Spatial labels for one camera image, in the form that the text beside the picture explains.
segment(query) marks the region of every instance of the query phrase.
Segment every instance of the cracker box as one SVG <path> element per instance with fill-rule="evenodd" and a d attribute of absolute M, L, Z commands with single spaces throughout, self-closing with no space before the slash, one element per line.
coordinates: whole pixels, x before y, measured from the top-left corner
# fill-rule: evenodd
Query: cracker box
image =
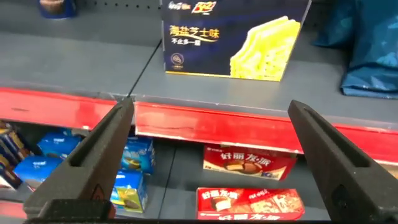
<path fill-rule="evenodd" d="M 297 158 L 287 152 L 206 145 L 203 168 L 233 174 L 283 180 Z"/>
<path fill-rule="evenodd" d="M 145 174 L 153 174 L 154 166 L 153 139 L 145 136 L 129 136 L 121 160 L 122 169 L 141 170 Z"/>
<path fill-rule="evenodd" d="M 310 0 L 162 0 L 165 70 L 281 81 Z"/>
<path fill-rule="evenodd" d="M 80 136 L 68 136 L 62 132 L 47 133 L 37 145 L 44 155 L 65 159 L 80 141 Z"/>
<path fill-rule="evenodd" d="M 199 188 L 199 220 L 298 220 L 304 206 L 294 189 Z"/>
<path fill-rule="evenodd" d="M 62 162 L 59 157 L 29 156 L 18 164 L 14 172 L 31 190 L 35 190 Z"/>
<path fill-rule="evenodd" d="M 119 170 L 111 194 L 111 202 L 116 207 L 129 212 L 144 212 L 147 192 L 142 172 Z"/>

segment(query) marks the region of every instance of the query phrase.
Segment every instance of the blue container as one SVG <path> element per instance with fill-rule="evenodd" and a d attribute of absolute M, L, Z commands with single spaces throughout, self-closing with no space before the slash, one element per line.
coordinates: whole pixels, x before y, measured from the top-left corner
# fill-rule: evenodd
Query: blue container
<path fill-rule="evenodd" d="M 66 136 L 63 133 L 47 133 L 37 144 L 45 156 L 65 159 L 81 141 L 79 136 Z"/>
<path fill-rule="evenodd" d="M 29 156 L 18 164 L 14 172 L 29 187 L 37 189 L 61 163 L 62 159 L 59 158 Z"/>
<path fill-rule="evenodd" d="M 129 136 L 121 159 L 122 169 L 141 170 L 145 174 L 153 174 L 154 166 L 153 139 L 144 136 Z"/>
<path fill-rule="evenodd" d="M 75 0 L 37 0 L 40 13 L 49 19 L 64 19 L 77 15 Z"/>
<path fill-rule="evenodd" d="M 110 201 L 128 212 L 144 212 L 147 192 L 142 172 L 119 170 Z"/>

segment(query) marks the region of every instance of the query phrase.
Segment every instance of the blue package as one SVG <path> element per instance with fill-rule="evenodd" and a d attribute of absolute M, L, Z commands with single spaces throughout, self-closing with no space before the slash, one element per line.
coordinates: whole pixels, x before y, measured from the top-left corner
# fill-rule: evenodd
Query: blue package
<path fill-rule="evenodd" d="M 325 26 L 312 44 L 331 48 L 352 47 L 355 6 L 354 0 L 337 0 Z"/>
<path fill-rule="evenodd" d="M 73 136 L 72 129 L 70 128 L 58 128 L 58 131 L 66 136 Z"/>
<path fill-rule="evenodd" d="M 341 89 L 345 95 L 398 99 L 398 1 L 362 0 L 357 8 L 353 58 Z"/>
<path fill-rule="evenodd" d="M 77 15 L 75 0 L 37 0 L 37 4 L 45 18 L 64 19 Z"/>
<path fill-rule="evenodd" d="M 154 166 L 153 139 L 144 136 L 129 136 L 121 160 L 122 169 L 141 170 L 145 174 L 153 174 Z"/>
<path fill-rule="evenodd" d="M 62 133 L 48 133 L 37 144 L 43 154 L 65 159 L 81 141 L 79 136 L 66 136 Z"/>
<path fill-rule="evenodd" d="M 129 212 L 144 212 L 147 193 L 142 172 L 119 170 L 110 201 Z"/>
<path fill-rule="evenodd" d="M 60 158 L 29 156 L 18 164 L 14 172 L 30 187 L 37 189 L 62 162 Z"/>

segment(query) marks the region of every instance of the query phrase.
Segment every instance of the gray metal shelf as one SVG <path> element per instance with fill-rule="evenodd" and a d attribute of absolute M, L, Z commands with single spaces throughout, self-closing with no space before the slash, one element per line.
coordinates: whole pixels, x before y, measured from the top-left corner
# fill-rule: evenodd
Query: gray metal shelf
<path fill-rule="evenodd" d="M 21 218 L 9 218 L 9 217 L 2 217 L 1 223 L 3 224 L 21 224 L 24 220 Z"/>
<path fill-rule="evenodd" d="M 287 116 L 295 99 L 334 123 L 398 129 L 394 101 L 341 94 L 347 56 L 312 46 L 315 36 L 302 31 L 281 82 L 166 74 L 159 48 L 133 93 L 154 103 L 276 116 Z"/>
<path fill-rule="evenodd" d="M 35 1 L 0 1 L 0 85 L 73 95 L 126 95 L 160 41 L 159 18 L 82 9 L 49 20 Z M 142 35 L 145 19 L 151 27 Z"/>
<path fill-rule="evenodd" d="M 179 146 L 175 151 L 169 184 L 160 218 L 196 219 L 196 190 L 198 187 L 246 187 L 297 189 L 305 205 L 302 220 L 329 220 L 315 180 L 304 161 L 299 161 L 282 182 L 203 170 L 203 146 Z"/>

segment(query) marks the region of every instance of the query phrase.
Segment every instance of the yellow cracker image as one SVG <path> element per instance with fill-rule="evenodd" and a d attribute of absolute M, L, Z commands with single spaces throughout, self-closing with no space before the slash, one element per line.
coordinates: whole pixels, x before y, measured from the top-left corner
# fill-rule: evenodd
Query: yellow cracker image
<path fill-rule="evenodd" d="M 116 191 L 119 195 L 119 200 L 112 200 L 115 205 L 126 206 L 126 200 L 134 200 L 137 197 L 137 191 L 135 189 L 125 189 L 116 187 Z"/>
<path fill-rule="evenodd" d="M 250 29 L 248 31 L 248 36 L 246 37 L 246 40 L 244 41 L 242 48 L 234 56 L 231 57 L 231 65 L 234 63 L 235 60 L 239 59 L 242 55 L 246 53 L 247 49 L 252 45 L 253 40 L 256 38 L 259 32 L 262 32 L 266 29 L 270 29 L 271 27 L 274 27 L 277 24 L 281 24 L 285 21 L 288 21 L 287 16 L 274 19 L 273 21 L 266 22 L 264 24 L 258 25 Z"/>
<path fill-rule="evenodd" d="M 280 20 L 265 26 L 251 40 L 248 49 L 243 49 L 243 54 L 239 51 L 231 58 L 231 76 L 280 81 L 299 31 L 300 23 L 295 20 Z"/>

